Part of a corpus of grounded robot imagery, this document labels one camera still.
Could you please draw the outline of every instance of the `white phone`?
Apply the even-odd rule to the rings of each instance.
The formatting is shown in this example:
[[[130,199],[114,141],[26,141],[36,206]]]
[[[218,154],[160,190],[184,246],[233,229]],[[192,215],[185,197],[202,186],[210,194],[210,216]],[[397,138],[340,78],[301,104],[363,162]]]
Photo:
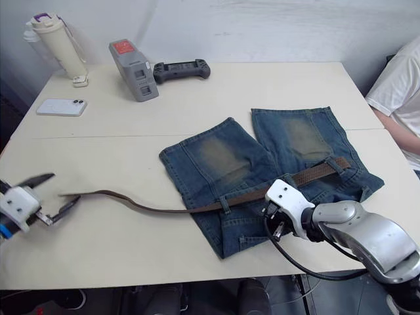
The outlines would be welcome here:
[[[81,99],[59,99],[49,98],[38,107],[38,115],[52,115],[52,116],[80,116],[87,102]]]

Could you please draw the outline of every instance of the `belt loop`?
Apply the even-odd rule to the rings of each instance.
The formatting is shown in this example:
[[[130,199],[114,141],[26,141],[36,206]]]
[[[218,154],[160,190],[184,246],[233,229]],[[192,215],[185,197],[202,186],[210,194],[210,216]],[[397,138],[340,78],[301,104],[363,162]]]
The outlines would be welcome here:
[[[329,157],[327,157],[326,159],[325,159],[325,162],[329,165],[329,166],[331,166],[340,176],[342,175],[342,174],[344,174],[344,169],[340,166],[340,165],[338,165],[337,164],[337,162],[334,160],[334,159],[332,159],[331,158],[331,156],[329,156]]]
[[[219,201],[220,201],[220,204],[222,205],[222,208],[223,208],[223,213],[224,213],[225,215],[229,215],[229,214],[230,214],[230,212],[231,212],[231,210],[230,210],[230,207],[229,207],[228,201],[226,200],[226,196],[221,196],[221,197],[219,198]]]
[[[289,173],[283,174],[283,175],[280,177],[280,179],[281,179],[281,180],[284,180],[284,181],[285,181],[286,183],[288,183],[290,186],[293,186],[294,188],[296,188],[296,189],[297,189],[297,185],[296,185],[295,181],[293,180],[293,177],[292,177]]]

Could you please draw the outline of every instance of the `black cable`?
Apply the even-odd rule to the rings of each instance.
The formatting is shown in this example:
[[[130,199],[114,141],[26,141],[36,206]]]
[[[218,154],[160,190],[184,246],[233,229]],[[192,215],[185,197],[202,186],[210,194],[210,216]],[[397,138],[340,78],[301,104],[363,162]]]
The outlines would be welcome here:
[[[325,238],[325,241],[330,244],[332,247],[334,247],[336,250],[338,250],[340,253],[346,255],[348,258],[353,259],[354,261],[359,261],[359,258],[357,258],[356,256],[346,252],[344,249],[342,249],[341,247],[339,247],[336,243],[334,243],[333,241],[331,241],[329,238]]]
[[[273,245],[276,247],[276,249],[296,268],[298,268],[299,270],[302,270],[304,273],[318,278],[318,279],[322,279],[322,280],[328,280],[328,281],[343,281],[343,280],[349,280],[349,279],[354,279],[357,277],[360,277],[362,274],[365,274],[366,272],[368,272],[366,269],[363,269],[361,271],[357,271],[357,272],[353,272],[351,274],[347,274],[345,276],[327,276],[325,274],[319,274],[317,272],[313,272],[307,268],[305,268],[304,266],[302,266],[301,264],[299,264],[297,261],[295,261],[291,256],[289,256],[289,254],[287,254],[285,252],[285,250],[279,245],[278,242],[276,242],[276,240],[274,239],[273,235],[270,232],[270,229],[268,228],[268,216],[265,215],[264,218],[264,228],[265,228],[265,232],[267,233],[268,239],[273,243]]]

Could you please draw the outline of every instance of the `black controller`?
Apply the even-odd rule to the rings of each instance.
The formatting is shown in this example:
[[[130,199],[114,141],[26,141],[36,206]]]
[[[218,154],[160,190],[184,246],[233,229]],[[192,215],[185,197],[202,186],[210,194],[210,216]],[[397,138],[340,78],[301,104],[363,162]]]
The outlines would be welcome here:
[[[178,62],[176,64],[164,64],[160,62],[155,64],[153,68],[153,76],[156,83],[162,84],[163,82],[178,77],[190,77],[198,75],[203,79],[210,76],[210,67],[203,59],[196,59],[190,62]]]

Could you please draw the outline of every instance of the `denim jeans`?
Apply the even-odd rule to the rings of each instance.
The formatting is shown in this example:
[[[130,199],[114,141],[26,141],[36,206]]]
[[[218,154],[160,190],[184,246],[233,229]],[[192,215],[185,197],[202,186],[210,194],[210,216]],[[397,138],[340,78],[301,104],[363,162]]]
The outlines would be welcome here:
[[[229,207],[228,198],[291,178],[318,163],[337,172],[299,187],[312,203],[363,201],[384,185],[360,161],[329,108],[252,110],[257,141],[231,117],[212,129],[164,149],[159,157],[187,208],[219,200],[223,210],[192,215],[220,258],[266,240],[264,200]],[[334,162],[344,157],[351,167]]]

